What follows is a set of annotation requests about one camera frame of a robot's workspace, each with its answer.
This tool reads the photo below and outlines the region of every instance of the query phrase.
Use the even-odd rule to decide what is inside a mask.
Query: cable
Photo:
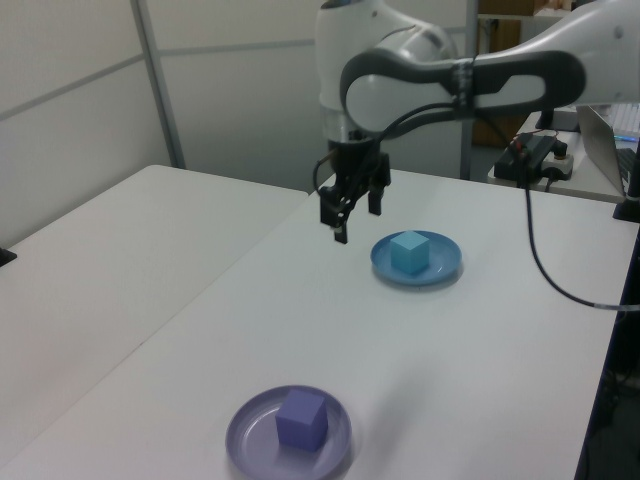
[[[536,133],[542,133],[542,132],[555,132],[555,134],[553,135],[553,138],[558,138],[558,135],[560,135],[560,132],[558,130],[551,130],[550,128],[538,128],[537,130],[532,130],[530,132],[522,132],[520,133],[520,135],[524,135],[526,133],[530,133],[534,135]]]
[[[551,172],[549,174],[549,180],[547,181],[547,186],[544,187],[545,193],[549,193],[549,189],[551,188],[551,184],[556,181],[556,176]]]
[[[313,189],[316,191],[316,193],[318,195],[320,195],[320,198],[323,198],[322,195],[320,194],[320,186],[318,185],[318,170],[320,170],[320,167],[322,165],[324,165],[328,160],[331,159],[331,157],[333,156],[334,151],[332,150],[331,152],[329,152],[329,154],[324,157],[321,158],[320,160],[318,160],[315,164],[315,166],[313,167]]]
[[[410,118],[409,120],[402,122],[402,124],[398,125],[398,127],[391,132],[387,138],[392,139],[402,137],[403,135],[414,131],[418,127],[423,127],[436,122],[449,122],[452,120],[455,120],[453,110],[418,115],[417,117]]]
[[[350,189],[347,190],[346,198],[347,199],[351,199],[351,196],[355,193],[355,189],[357,188],[358,184],[360,183],[360,180],[362,180],[362,176],[364,175],[364,172],[365,172],[365,167],[367,166],[367,164],[369,162],[371,162],[371,159],[374,157],[374,154],[376,153],[378,147],[380,146],[382,141],[389,134],[391,134],[397,127],[401,126],[401,124],[405,120],[409,120],[411,117],[414,117],[419,113],[426,112],[428,110],[436,110],[438,108],[453,109],[453,104],[451,104],[451,103],[434,103],[434,104],[431,104],[431,105],[423,105],[422,107],[415,108],[415,109],[411,110],[410,112],[405,113],[404,115],[398,117],[396,120],[391,122],[391,124],[387,128],[385,128],[373,140],[373,145],[371,145],[371,147],[369,148],[369,152],[365,156],[365,159],[360,164],[360,167],[358,168],[358,171],[355,174],[354,181],[351,183]],[[427,118],[427,119],[424,120],[424,123],[422,123],[422,125],[428,125],[431,122]]]
[[[538,257],[538,251],[536,249],[535,238],[533,235],[533,214],[531,211],[531,192],[529,189],[529,182],[527,181],[527,178],[526,178],[526,175],[527,175],[526,163],[527,163],[528,157],[525,156],[524,161],[520,162],[520,159],[518,157],[519,152],[516,150],[517,147],[514,145],[514,142],[510,142],[505,136],[505,134],[502,132],[502,130],[500,130],[500,128],[498,128],[498,126],[489,118],[485,117],[480,112],[476,112],[476,114],[478,118],[484,121],[487,125],[489,125],[489,127],[491,127],[491,129],[496,133],[496,135],[498,135],[502,139],[502,141],[507,145],[507,150],[509,150],[513,155],[513,159],[516,162],[516,164],[522,163],[521,170],[522,170],[522,175],[524,177],[523,179],[524,193],[525,193],[525,198],[527,203],[527,227],[529,231],[529,245],[531,246],[531,253],[533,254],[533,259],[536,262],[536,265],[538,266],[538,270],[540,270],[540,273],[547,280],[549,285],[551,285],[555,290],[557,290],[560,294],[564,295],[568,299],[573,300],[576,303],[585,305],[587,307],[597,308],[600,310],[614,310],[618,312],[640,312],[640,305],[609,305],[609,304],[595,303],[595,302],[583,300],[582,298],[576,297],[575,295],[572,295],[571,293],[567,292],[562,287],[560,287],[556,282],[553,281],[553,279],[549,276],[547,271],[542,266],[542,263],[540,262],[540,258]]]

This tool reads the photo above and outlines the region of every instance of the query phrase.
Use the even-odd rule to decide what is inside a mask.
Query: cardboard box
[[[478,0],[478,13],[531,17],[549,0]]]

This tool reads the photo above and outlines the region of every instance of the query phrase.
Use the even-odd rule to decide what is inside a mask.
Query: blue plate
[[[281,446],[276,413],[289,390],[307,391],[324,397],[329,429],[324,445],[310,453]],[[252,480],[321,480],[334,473],[351,447],[351,421],[340,402],[317,388],[290,385],[267,390],[238,410],[227,429],[227,454]]]
[[[416,233],[429,239],[429,266],[413,275],[391,266],[391,247],[389,242],[397,232],[384,237],[371,249],[371,263],[378,275],[394,283],[402,285],[434,285],[453,277],[462,261],[462,252],[458,244],[449,237],[434,232],[415,230]]]

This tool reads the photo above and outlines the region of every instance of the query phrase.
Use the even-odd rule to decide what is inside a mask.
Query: floor
[[[486,182],[500,153],[472,147],[471,180]],[[640,265],[629,289],[631,303],[640,301],[638,277]],[[640,480],[640,313],[616,330],[575,480]]]

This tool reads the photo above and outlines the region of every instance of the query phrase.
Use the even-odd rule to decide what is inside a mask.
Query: lavender cube
[[[413,275],[429,266],[429,239],[419,233],[407,231],[393,237],[391,266]]]
[[[327,436],[327,405],[320,395],[291,389],[276,413],[282,445],[315,452]]]

